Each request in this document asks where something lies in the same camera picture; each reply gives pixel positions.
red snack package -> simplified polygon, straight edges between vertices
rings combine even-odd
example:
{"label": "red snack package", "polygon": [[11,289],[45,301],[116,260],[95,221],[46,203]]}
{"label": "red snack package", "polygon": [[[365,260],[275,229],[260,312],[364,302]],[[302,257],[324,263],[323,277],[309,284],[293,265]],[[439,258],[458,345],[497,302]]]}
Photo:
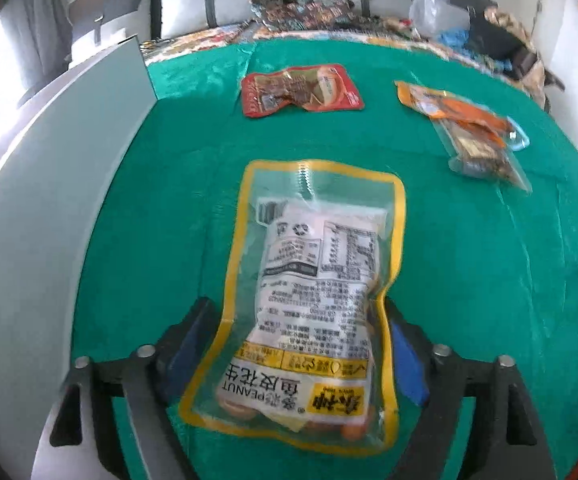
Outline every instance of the red snack package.
{"label": "red snack package", "polygon": [[292,103],[310,112],[365,107],[339,64],[292,66],[272,74],[248,74],[242,80],[242,110],[247,117],[265,117]]}

white board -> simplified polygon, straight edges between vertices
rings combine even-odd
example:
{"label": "white board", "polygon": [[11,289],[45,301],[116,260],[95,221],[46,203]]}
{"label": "white board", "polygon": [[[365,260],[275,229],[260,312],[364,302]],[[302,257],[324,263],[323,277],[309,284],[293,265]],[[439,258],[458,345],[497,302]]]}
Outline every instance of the white board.
{"label": "white board", "polygon": [[99,209],[157,100],[135,38],[96,58],[52,84],[0,159],[0,463],[13,480],[29,478],[69,365]]}

gray curtain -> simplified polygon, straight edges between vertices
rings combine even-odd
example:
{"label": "gray curtain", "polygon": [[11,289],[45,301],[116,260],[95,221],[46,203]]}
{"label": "gray curtain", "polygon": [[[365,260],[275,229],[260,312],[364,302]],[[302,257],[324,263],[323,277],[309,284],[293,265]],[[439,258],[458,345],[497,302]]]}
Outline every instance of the gray curtain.
{"label": "gray curtain", "polygon": [[11,42],[26,93],[20,104],[69,68],[71,24],[66,0],[9,0],[0,22]]}

metal bolt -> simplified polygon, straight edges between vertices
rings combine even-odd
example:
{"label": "metal bolt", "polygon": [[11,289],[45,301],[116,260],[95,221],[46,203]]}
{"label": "metal bolt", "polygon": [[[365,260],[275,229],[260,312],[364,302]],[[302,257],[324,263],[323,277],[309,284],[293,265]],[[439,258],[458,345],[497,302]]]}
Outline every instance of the metal bolt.
{"label": "metal bolt", "polygon": [[451,349],[447,345],[434,345],[434,355],[438,357],[449,357],[451,355]]}
{"label": "metal bolt", "polygon": [[151,357],[155,352],[156,348],[153,345],[142,345],[135,351],[138,357]]}
{"label": "metal bolt", "polygon": [[503,368],[511,368],[511,367],[516,366],[516,361],[514,361],[514,358],[510,357],[508,355],[499,355],[498,356],[498,363]]}
{"label": "metal bolt", "polygon": [[78,357],[76,359],[76,362],[74,363],[74,365],[78,370],[80,370],[82,368],[86,368],[90,362],[91,362],[91,358],[86,356],[86,355],[83,355],[83,356]]}

green tablecloth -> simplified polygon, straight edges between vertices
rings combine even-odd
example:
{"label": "green tablecloth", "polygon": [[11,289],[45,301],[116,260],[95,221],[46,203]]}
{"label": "green tablecloth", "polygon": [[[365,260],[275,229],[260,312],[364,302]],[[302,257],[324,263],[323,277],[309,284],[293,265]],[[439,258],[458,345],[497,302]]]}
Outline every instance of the green tablecloth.
{"label": "green tablecloth", "polygon": [[[361,93],[360,112],[286,108],[242,115],[247,72],[341,63]],[[86,254],[73,356],[120,358],[155,341],[199,295],[218,303],[240,178],[255,158],[325,158],[398,174],[407,192],[402,272],[389,295],[409,321],[463,356],[515,357],[538,407],[562,477],[578,455],[578,153],[521,92],[425,53],[335,41],[233,45],[149,67],[159,101],[128,150]],[[447,89],[511,115],[532,145],[518,154],[534,192],[451,173],[429,120],[399,104],[394,80]],[[203,479],[384,478],[418,410],[399,397],[394,449],[344,459],[275,441],[188,428],[171,411]],[[118,404],[133,477],[143,478]],[[455,478],[473,403],[445,478]]]}

